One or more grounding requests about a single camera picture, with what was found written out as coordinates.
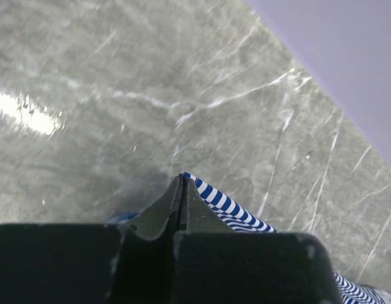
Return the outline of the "blue white striped tank top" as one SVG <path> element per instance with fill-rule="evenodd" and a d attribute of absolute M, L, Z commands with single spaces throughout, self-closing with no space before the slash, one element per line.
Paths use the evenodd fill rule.
<path fill-rule="evenodd" d="M 259 220 L 257 217 L 243 209 L 231 197 L 223 192 L 217 190 L 215 187 L 205 183 L 201 179 L 185 172 L 178 176 L 183 178 L 183 195 L 180 212 L 180 226 L 178 231 L 185 230 L 187 208 L 184 203 L 184 194 L 186 192 L 185 180 L 190 179 L 194 181 L 197 193 L 201 200 L 208 206 L 212 212 L 223 221 L 225 225 L 235 232 L 247 233 L 286 233 L 279 232 L 272 226 Z M 135 215 L 121 215 L 114 218 L 114 220 L 128 220 L 140 215 L 142 212 Z M 364 284 L 358 284 L 349 281 L 342 275 L 333 270 L 333 277 L 335 279 L 336 287 L 341 295 L 340 303 L 391 303 L 391 294 L 382 290 L 376 289 Z M 168 303 L 175 303 L 173 301 L 173 277 L 171 281 L 171 297 Z"/>

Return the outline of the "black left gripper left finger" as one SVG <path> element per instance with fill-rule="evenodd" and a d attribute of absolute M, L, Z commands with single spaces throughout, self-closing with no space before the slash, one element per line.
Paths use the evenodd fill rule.
<path fill-rule="evenodd" d="M 168 303 L 183 178 L 106 224 L 0 224 L 0 303 Z"/>

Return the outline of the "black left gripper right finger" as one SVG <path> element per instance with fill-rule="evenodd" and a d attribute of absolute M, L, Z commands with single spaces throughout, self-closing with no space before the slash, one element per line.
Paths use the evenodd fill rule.
<path fill-rule="evenodd" d="M 235 232 L 185 180 L 173 237 L 175 303 L 340 303 L 325 247 L 305 233 Z"/>

